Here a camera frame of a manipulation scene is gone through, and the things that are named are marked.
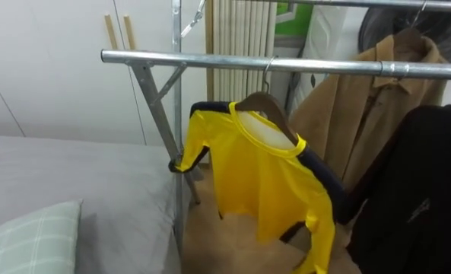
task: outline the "wooden hanger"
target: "wooden hanger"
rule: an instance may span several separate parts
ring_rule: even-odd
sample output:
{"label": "wooden hanger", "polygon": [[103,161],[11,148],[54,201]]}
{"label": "wooden hanger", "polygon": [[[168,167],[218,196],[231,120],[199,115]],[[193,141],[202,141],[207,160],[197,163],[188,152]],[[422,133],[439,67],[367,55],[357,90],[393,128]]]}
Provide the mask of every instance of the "wooden hanger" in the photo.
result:
{"label": "wooden hanger", "polygon": [[394,35],[395,61],[417,62],[426,54],[426,44],[418,30],[408,27]]}
{"label": "wooden hanger", "polygon": [[260,111],[263,112],[267,119],[273,122],[294,144],[297,145],[298,137],[296,132],[289,126],[287,121],[286,113],[280,106],[278,100],[268,93],[269,83],[265,80],[265,74],[274,60],[272,57],[269,64],[265,67],[262,79],[264,85],[266,86],[266,92],[258,91],[249,95],[246,99],[240,101],[235,105],[235,110],[237,111]]}

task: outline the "pillow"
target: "pillow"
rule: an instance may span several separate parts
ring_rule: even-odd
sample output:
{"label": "pillow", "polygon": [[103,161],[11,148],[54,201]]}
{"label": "pillow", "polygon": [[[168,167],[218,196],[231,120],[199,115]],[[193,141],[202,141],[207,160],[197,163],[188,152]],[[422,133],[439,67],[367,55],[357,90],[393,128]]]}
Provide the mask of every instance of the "pillow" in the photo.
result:
{"label": "pillow", "polygon": [[81,202],[64,202],[0,226],[0,274],[73,274]]}

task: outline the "bed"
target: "bed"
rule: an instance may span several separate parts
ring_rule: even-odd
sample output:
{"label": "bed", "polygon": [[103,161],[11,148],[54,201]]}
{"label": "bed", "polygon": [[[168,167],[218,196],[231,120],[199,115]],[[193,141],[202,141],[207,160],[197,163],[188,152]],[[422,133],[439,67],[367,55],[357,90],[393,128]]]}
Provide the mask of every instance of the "bed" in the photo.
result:
{"label": "bed", "polygon": [[179,273],[168,162],[161,147],[0,136],[0,224],[83,199],[77,274]]}

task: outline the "green object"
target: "green object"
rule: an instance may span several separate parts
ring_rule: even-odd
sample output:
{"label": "green object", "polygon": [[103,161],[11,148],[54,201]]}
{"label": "green object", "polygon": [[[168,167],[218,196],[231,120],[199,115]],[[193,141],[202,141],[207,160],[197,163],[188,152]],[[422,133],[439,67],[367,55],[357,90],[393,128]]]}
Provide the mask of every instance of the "green object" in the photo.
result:
{"label": "green object", "polygon": [[305,4],[278,3],[278,11],[276,13],[276,16],[278,16],[277,18],[281,18],[281,16],[285,16],[289,13],[291,10],[290,5],[297,5],[294,18],[289,21],[277,23],[275,33],[279,35],[305,37],[308,34],[308,27],[310,26],[313,6]]}
{"label": "green object", "polygon": [[0,273],[74,274],[81,202],[64,202],[0,226]]}

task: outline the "yellow shirt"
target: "yellow shirt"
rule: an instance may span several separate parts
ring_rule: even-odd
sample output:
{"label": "yellow shirt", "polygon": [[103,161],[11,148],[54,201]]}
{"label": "yellow shirt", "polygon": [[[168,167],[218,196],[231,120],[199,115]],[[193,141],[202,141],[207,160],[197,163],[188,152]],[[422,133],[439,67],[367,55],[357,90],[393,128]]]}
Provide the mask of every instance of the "yellow shirt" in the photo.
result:
{"label": "yellow shirt", "polygon": [[[260,141],[241,123],[235,102],[192,106],[183,159],[174,172],[186,172],[211,153],[214,189],[221,214],[257,217],[259,241],[278,239],[298,222],[312,235],[310,253],[297,273],[327,273],[335,225],[332,212],[343,190],[338,179],[299,138],[285,150]],[[263,125],[277,126],[249,112]]]}

